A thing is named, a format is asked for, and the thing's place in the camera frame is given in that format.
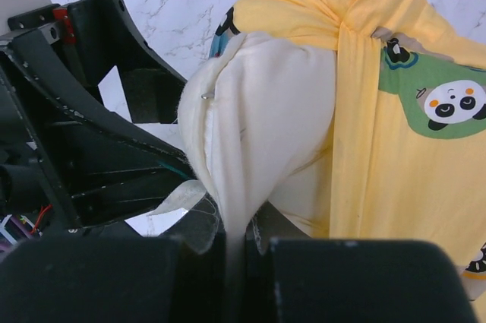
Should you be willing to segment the white pillow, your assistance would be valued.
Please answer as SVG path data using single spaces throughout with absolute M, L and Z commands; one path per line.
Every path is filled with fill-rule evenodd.
M 182 92 L 178 128 L 196 179 L 155 214 L 188 209 L 204 194 L 216 202 L 226 231 L 225 322 L 240 311 L 245 231 L 260 207 L 270 202 L 311 231 L 335 85 L 333 50 L 253 32 L 231 38 Z

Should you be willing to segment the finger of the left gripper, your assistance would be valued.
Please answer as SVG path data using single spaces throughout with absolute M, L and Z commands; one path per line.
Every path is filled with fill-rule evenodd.
M 117 68 L 132 122 L 176 122 L 186 80 L 143 38 L 124 0 L 76 2 L 75 49 L 75 77 L 85 87 Z
M 40 186 L 67 228 L 145 213 L 194 178 L 181 150 L 92 97 L 39 30 L 9 35 L 9 96 L 36 146 Z

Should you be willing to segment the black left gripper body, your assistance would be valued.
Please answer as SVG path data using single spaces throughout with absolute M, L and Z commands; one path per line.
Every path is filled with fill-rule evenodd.
M 1 141 L 33 143 L 10 167 L 5 210 L 54 214 L 54 233 L 125 232 L 115 199 L 125 152 L 125 121 L 96 94 L 114 67 L 111 30 L 123 0 L 80 0 L 14 10 L 1 34 Z

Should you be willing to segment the yellow cartoon-print pillowcase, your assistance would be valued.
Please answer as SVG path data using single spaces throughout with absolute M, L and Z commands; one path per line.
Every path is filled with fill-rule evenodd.
M 308 235 L 413 238 L 485 295 L 485 47 L 427 0 L 238 0 L 213 39 L 316 46 L 336 66 L 333 121 L 274 204 Z

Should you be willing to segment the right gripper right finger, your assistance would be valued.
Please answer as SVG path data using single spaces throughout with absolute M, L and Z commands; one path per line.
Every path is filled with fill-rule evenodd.
M 315 246 L 272 204 L 252 217 L 245 240 L 245 321 L 291 322 L 315 300 Z

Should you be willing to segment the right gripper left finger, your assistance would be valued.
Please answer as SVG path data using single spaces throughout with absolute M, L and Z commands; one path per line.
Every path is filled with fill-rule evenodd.
M 163 234 L 160 322 L 219 322 L 225 232 L 218 213 L 189 211 Z

